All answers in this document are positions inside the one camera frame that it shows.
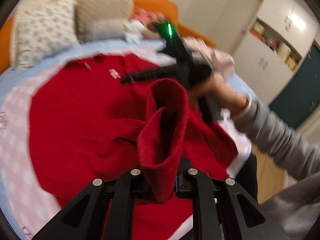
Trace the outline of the grey sleeved right forearm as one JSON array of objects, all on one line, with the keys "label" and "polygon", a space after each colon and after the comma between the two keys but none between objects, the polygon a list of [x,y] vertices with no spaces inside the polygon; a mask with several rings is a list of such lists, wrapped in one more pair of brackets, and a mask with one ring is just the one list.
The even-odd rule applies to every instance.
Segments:
[{"label": "grey sleeved right forearm", "polygon": [[319,146],[308,142],[260,101],[249,100],[249,105],[233,120],[239,132],[245,133],[293,178],[319,179]]}]

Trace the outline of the person's right hand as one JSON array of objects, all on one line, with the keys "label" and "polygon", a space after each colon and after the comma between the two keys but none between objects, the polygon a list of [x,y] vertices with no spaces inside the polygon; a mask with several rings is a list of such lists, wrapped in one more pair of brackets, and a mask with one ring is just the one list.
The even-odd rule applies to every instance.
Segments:
[{"label": "person's right hand", "polygon": [[249,97],[239,94],[220,74],[212,74],[208,80],[190,90],[190,104],[198,108],[197,100],[206,93],[213,95],[221,108],[228,109],[231,117],[242,113],[249,104]]}]

